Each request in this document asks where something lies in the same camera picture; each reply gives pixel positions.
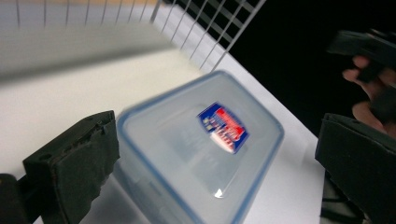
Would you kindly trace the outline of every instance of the metal wire rack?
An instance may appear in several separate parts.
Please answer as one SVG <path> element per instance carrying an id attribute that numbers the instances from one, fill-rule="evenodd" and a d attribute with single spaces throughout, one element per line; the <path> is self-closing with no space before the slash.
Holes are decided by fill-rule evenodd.
<path id="1" fill-rule="evenodd" d="M 215 70 L 265 0 L 3 0 L 0 31 L 150 23 L 200 67 Z"/>

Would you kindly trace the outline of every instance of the white surface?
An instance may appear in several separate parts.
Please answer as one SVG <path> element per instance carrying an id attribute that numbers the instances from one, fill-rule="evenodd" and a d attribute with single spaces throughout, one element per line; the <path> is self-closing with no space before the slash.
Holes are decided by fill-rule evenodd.
<path id="1" fill-rule="evenodd" d="M 189 44 L 185 48 L 194 49 Z M 0 173 L 22 177 L 24 158 L 90 114 L 113 109 L 118 115 L 197 78 L 202 72 L 188 59 L 172 49 L 0 83 Z M 219 68 L 234 74 L 285 129 L 245 223 L 319 223 L 324 170 L 314 158 L 318 139 L 232 57 L 225 57 Z M 128 212 L 131 202 L 114 201 L 122 198 L 110 177 L 83 223 L 110 223 L 111 218 L 119 218 L 117 223 L 147 222 Z"/>

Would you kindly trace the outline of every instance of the red and blue label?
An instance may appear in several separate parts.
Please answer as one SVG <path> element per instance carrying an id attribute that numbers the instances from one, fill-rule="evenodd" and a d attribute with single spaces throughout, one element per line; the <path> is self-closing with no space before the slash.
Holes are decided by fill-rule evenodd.
<path id="1" fill-rule="evenodd" d="M 212 140 L 235 154 L 248 139 L 248 131 L 239 118 L 226 107 L 214 103 L 198 115 Z"/>

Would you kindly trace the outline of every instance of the clear plastic lid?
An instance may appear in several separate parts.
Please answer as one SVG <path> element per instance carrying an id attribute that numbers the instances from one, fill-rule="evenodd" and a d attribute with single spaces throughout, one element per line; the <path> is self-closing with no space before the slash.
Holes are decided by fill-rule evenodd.
<path id="1" fill-rule="evenodd" d="M 193 220 L 243 219 L 283 138 L 279 122 L 218 71 L 125 111 L 119 135 Z"/>

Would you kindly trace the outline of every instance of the black background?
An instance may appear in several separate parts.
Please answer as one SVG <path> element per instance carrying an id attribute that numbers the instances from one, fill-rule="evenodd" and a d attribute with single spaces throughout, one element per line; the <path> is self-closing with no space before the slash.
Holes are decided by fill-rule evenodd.
<path id="1" fill-rule="evenodd" d="M 390 1 L 267 0 L 231 54 L 318 135 L 325 113 L 352 117 L 367 99 L 342 78 L 351 57 L 326 52 L 337 31 L 393 31 L 395 22 Z"/>

